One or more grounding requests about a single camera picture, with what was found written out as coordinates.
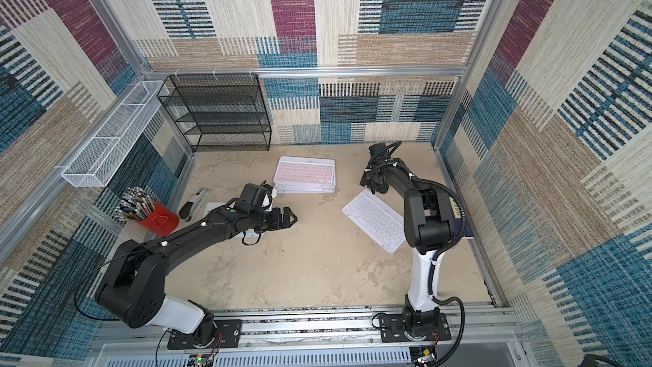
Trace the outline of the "pink key keyboard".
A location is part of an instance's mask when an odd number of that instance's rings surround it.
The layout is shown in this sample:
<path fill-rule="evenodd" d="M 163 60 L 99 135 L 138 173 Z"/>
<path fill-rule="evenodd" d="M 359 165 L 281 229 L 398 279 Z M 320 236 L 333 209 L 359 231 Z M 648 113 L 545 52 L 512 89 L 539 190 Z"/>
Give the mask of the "pink key keyboard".
<path fill-rule="evenodd" d="M 287 183 L 276 183 L 275 189 L 336 189 L 336 187 L 328 187 L 327 185 L 316 185 L 315 183 L 303 183 L 302 185 L 288 185 Z"/>
<path fill-rule="evenodd" d="M 281 156 L 273 180 L 280 184 L 336 185 L 336 162 L 332 159 Z"/>

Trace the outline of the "white key keyboard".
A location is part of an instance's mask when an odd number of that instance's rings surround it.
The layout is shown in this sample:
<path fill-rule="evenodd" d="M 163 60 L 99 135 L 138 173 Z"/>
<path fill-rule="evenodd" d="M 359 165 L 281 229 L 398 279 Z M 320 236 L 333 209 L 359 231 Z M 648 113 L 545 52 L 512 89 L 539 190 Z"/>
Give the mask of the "white key keyboard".
<path fill-rule="evenodd" d="M 403 217 L 369 190 L 363 190 L 342 212 L 389 254 L 405 242 Z"/>

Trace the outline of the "green key keyboard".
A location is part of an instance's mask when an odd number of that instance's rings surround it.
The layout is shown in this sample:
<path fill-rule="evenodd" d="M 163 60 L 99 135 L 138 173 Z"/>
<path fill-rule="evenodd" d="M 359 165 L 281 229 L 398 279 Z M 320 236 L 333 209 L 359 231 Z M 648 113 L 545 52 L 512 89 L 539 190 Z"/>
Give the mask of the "green key keyboard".
<path fill-rule="evenodd" d="M 205 219 L 212 222 L 222 221 L 224 219 L 232 219 L 234 213 L 232 207 L 227 203 L 222 202 L 209 202 L 205 208 Z"/>

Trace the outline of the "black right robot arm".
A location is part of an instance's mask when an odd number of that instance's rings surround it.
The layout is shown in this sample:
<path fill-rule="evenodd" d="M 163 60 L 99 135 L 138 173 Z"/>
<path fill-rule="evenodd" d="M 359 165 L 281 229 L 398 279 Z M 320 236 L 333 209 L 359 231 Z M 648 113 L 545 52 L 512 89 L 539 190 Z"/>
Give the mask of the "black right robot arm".
<path fill-rule="evenodd" d="M 393 188 L 403 198 L 403 234 L 413 249 L 412 277 L 402 310 L 402 319 L 380 320 L 402 340 L 425 341 L 451 338 L 441 307 L 453 302 L 436 294 L 441 260 L 465 234 L 467 217 L 457 195 L 442 183 L 416 176 L 400 159 L 392 156 L 402 143 L 373 144 L 360 185 L 371 194 Z"/>

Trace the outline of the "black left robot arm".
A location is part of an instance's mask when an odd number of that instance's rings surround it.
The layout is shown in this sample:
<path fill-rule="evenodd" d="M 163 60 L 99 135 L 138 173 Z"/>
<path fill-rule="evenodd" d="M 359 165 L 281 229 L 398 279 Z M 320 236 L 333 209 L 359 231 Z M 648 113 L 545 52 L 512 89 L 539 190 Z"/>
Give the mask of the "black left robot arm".
<path fill-rule="evenodd" d="M 169 236 L 146 243 L 127 241 L 100 265 L 105 273 L 95 302 L 132 329 L 158 326 L 206 345 L 217 334 L 214 315 L 191 301 L 166 294 L 166 277 L 177 266 L 218 243 L 248 230 L 261 235 L 289 229 L 298 221 L 288 207 L 273 206 L 273 187 L 248 183 L 238 198 Z"/>

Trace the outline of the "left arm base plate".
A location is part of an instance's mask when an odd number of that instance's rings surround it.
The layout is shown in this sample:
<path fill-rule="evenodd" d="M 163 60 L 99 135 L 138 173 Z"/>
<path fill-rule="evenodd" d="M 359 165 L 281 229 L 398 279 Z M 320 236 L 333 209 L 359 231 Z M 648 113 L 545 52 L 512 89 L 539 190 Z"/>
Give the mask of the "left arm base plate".
<path fill-rule="evenodd" d="M 166 348 L 200 351 L 237 348 L 242 324 L 242 319 L 219 319 L 202 323 L 193 333 L 173 331 Z"/>

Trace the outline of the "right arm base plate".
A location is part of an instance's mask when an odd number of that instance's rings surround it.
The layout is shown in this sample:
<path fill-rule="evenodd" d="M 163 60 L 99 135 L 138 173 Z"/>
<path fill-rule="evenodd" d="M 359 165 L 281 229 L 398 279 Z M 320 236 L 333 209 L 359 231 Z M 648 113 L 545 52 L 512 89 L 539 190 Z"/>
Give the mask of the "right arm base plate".
<path fill-rule="evenodd" d="M 435 342 L 452 339 L 446 314 L 437 310 L 416 314 L 378 313 L 371 319 L 382 343 Z"/>

